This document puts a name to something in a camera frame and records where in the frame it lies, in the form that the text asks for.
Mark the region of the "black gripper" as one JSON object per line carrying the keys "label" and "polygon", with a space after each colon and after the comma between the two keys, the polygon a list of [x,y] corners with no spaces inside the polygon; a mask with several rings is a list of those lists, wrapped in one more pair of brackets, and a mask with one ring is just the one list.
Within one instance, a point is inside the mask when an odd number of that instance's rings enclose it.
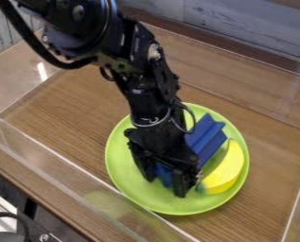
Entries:
{"label": "black gripper", "polygon": [[201,171],[199,157],[187,145],[187,121],[183,112],[157,123],[141,123],[125,130],[134,163],[148,182],[160,179],[173,184],[173,194],[185,198],[197,185]]}

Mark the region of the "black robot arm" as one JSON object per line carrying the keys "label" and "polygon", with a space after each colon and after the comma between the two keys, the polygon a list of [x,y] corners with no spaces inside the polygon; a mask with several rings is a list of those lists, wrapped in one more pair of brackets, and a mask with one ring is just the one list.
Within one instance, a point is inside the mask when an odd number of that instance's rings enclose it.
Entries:
{"label": "black robot arm", "polygon": [[140,173],[184,198],[200,174],[199,156],[185,140],[185,116],[193,112],[177,96],[178,76],[154,35],[121,13],[116,0],[14,1],[43,21],[53,51],[98,65],[117,84],[130,107],[125,137]]}

